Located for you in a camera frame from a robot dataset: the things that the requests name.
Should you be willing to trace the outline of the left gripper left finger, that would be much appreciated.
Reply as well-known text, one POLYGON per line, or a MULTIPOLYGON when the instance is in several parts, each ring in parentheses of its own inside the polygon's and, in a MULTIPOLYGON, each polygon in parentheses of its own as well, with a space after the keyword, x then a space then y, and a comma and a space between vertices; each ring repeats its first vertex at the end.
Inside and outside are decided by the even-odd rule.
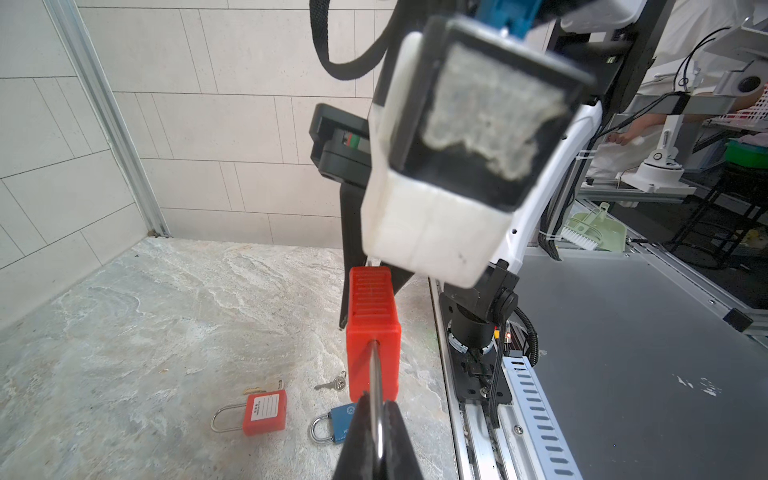
POLYGON ((369 401, 360 400, 355 406, 332 479, 377 479, 379 465, 380 460, 371 427, 369 401))

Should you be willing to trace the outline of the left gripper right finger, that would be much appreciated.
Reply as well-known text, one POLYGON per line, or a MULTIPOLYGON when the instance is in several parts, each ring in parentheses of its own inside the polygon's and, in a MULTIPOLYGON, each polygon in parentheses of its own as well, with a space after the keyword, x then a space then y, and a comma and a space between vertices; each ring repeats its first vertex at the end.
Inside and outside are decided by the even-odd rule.
POLYGON ((396 402, 386 401, 382 413, 383 457, 380 478, 422 480, 423 475, 410 436, 396 402))

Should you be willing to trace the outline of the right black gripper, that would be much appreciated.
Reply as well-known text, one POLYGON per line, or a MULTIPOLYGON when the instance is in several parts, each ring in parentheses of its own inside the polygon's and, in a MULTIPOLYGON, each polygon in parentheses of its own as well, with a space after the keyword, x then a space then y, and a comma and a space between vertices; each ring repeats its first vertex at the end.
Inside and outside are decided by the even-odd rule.
MULTIPOLYGON (((361 206, 371 170, 370 131, 367 119, 325 103, 315 106, 309 127, 313 145, 310 159, 321 176, 340 186, 340 219, 344 261, 344 285, 339 328, 348 323, 350 271, 364 266, 367 255, 362 248, 361 206)), ((392 267, 395 295, 414 273, 392 267)))

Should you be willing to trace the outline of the small blue padlock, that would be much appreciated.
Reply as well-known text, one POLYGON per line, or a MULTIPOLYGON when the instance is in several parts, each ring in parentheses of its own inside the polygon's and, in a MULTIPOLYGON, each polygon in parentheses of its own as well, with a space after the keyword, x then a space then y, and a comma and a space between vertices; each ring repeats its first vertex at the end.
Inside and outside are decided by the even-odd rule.
POLYGON ((317 445, 344 443, 356 410, 355 403, 330 409, 315 417, 309 425, 309 439, 317 445))

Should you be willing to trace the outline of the red padlock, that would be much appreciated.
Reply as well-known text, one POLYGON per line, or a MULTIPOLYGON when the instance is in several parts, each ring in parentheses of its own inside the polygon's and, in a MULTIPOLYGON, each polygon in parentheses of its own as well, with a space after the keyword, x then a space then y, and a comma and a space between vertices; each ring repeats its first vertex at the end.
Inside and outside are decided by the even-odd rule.
POLYGON ((348 391, 352 401, 369 393, 374 444, 383 448, 383 403, 399 393, 402 328, 391 271, 354 267, 349 272, 346 352, 348 391))
POLYGON ((266 391, 256 388, 246 392, 246 401, 225 405, 215 411, 209 426, 217 434, 242 432, 247 437, 279 432, 287 425, 287 391, 285 382, 279 379, 275 390, 266 391), (242 420, 237 427, 220 428, 218 417, 230 410, 242 410, 242 420))

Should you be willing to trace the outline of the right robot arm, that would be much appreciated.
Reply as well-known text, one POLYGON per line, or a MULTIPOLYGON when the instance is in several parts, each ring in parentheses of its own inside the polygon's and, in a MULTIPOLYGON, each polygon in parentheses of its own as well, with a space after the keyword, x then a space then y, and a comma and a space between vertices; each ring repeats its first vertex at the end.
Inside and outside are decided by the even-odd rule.
POLYGON ((340 185, 344 269, 376 257, 394 290, 415 274, 472 287, 512 273, 574 161, 626 107, 669 1, 400 1, 358 58, 329 53, 326 1, 312 42, 333 78, 381 68, 369 114, 327 104, 311 160, 340 185))

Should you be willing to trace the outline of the green dustpan with brush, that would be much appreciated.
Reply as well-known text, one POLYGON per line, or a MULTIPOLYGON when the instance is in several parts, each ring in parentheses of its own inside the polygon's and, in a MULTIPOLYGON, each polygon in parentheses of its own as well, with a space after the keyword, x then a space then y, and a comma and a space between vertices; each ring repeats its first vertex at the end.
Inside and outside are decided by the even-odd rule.
POLYGON ((563 225, 560 237, 588 251, 624 251, 627 227, 609 216, 610 204, 602 202, 588 213, 576 213, 563 225))

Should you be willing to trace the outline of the background white robot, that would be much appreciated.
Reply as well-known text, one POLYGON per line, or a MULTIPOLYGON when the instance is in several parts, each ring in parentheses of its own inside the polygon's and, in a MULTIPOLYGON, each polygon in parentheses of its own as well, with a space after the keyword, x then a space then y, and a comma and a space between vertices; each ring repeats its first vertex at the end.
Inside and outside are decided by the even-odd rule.
POLYGON ((685 135, 705 120, 753 106, 767 82, 767 23, 749 17, 705 27, 701 21, 673 26, 662 35, 654 66, 641 84, 642 96, 681 93, 700 110, 640 112, 626 128, 605 136, 586 178, 626 183, 644 192, 688 195, 681 151, 685 135))

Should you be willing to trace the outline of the aluminium mounting rail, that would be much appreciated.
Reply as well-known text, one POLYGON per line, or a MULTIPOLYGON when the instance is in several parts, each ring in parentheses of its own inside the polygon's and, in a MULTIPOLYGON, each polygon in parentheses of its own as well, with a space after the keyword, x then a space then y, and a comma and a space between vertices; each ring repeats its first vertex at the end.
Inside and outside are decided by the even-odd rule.
POLYGON ((429 290, 459 477, 534 479, 524 424, 505 370, 499 370, 496 393, 491 391, 492 375, 471 377, 467 373, 470 366, 487 366, 493 371, 499 340, 493 337, 488 351, 460 353, 450 332, 457 309, 443 295, 441 282, 431 279, 429 290))

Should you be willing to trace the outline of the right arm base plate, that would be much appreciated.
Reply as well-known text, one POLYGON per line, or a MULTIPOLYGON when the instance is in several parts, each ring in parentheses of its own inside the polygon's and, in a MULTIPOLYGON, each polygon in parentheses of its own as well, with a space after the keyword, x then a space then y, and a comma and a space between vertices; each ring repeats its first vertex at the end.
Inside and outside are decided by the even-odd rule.
POLYGON ((498 407, 512 401, 502 373, 495 333, 500 321, 475 289, 446 284, 439 312, 448 342, 453 390, 459 402, 482 408, 491 426, 500 426, 498 407))

